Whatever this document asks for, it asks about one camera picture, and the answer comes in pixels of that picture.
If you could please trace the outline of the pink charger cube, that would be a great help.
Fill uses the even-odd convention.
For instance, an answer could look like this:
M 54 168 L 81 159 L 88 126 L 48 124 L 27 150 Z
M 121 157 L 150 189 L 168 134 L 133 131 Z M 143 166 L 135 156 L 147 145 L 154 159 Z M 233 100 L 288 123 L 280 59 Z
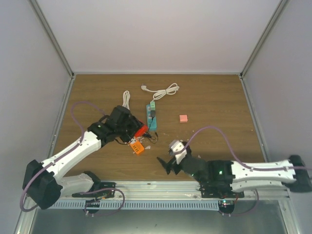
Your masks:
M 179 115 L 179 122 L 180 123 L 187 123 L 188 122 L 188 116 L 187 115 Z

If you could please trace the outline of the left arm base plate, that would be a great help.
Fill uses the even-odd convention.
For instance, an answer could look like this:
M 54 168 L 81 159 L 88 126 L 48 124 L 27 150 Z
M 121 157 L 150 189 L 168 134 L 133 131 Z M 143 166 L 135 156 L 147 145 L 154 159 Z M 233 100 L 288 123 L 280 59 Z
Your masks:
M 75 198 L 95 198 L 95 199 L 105 199 L 115 197 L 115 182 L 100 182 L 91 187 L 88 191 L 91 194 L 75 193 L 72 197 Z

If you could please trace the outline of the black charger adapter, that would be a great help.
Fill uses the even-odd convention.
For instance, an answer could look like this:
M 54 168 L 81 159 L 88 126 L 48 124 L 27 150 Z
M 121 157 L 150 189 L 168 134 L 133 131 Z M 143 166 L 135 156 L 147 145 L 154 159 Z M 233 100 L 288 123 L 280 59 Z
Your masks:
M 156 111 L 155 111 L 155 110 L 151 110 L 151 111 L 150 111 L 150 117 L 151 117 L 152 119 L 154 119 L 155 116 L 156 116 Z

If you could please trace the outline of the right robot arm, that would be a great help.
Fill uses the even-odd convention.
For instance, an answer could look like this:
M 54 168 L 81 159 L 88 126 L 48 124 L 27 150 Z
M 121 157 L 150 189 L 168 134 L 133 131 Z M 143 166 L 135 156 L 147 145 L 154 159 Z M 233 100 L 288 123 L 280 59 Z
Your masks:
M 242 166 L 237 161 L 205 161 L 187 154 L 181 161 L 158 158 L 167 174 L 184 172 L 200 184 L 202 197 L 242 197 L 245 190 L 288 188 L 293 193 L 308 193 L 312 182 L 300 156 L 270 163 Z

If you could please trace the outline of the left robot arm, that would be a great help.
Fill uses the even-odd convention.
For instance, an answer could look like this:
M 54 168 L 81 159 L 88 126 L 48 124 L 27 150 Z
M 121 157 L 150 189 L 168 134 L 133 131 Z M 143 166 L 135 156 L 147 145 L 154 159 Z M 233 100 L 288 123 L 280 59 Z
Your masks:
M 91 172 L 77 176 L 66 174 L 90 154 L 100 150 L 108 143 L 120 139 L 128 144 L 145 124 L 131 114 L 126 107 L 118 105 L 109 115 L 104 115 L 92 123 L 71 145 L 58 154 L 42 161 L 32 160 L 27 164 L 20 198 L 20 209 L 26 197 L 30 197 L 36 207 L 45 210 L 60 198 L 74 194 L 95 197 L 100 193 L 100 179 Z

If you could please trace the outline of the teal power strip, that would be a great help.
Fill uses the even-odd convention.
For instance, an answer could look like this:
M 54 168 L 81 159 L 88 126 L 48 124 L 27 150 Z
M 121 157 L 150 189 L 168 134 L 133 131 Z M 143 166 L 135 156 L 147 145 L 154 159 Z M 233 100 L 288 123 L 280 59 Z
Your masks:
M 156 116 L 154 119 L 150 117 L 150 104 L 146 105 L 146 115 L 147 115 L 147 126 L 149 131 L 156 131 L 157 130 L 157 120 Z

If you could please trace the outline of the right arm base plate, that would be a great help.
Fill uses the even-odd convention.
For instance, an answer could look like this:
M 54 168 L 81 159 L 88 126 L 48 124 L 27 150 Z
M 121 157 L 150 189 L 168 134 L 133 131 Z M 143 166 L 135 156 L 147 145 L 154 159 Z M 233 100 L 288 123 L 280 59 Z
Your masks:
M 200 183 L 202 198 L 244 198 L 244 192 L 234 192 L 230 184 Z

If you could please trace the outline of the red charger cube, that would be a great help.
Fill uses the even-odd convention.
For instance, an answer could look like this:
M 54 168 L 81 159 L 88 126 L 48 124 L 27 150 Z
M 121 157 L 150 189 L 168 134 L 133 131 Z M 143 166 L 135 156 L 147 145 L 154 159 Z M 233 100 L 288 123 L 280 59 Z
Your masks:
M 141 137 L 143 136 L 146 132 L 148 132 L 148 126 L 143 125 L 136 133 L 135 133 L 135 137 Z

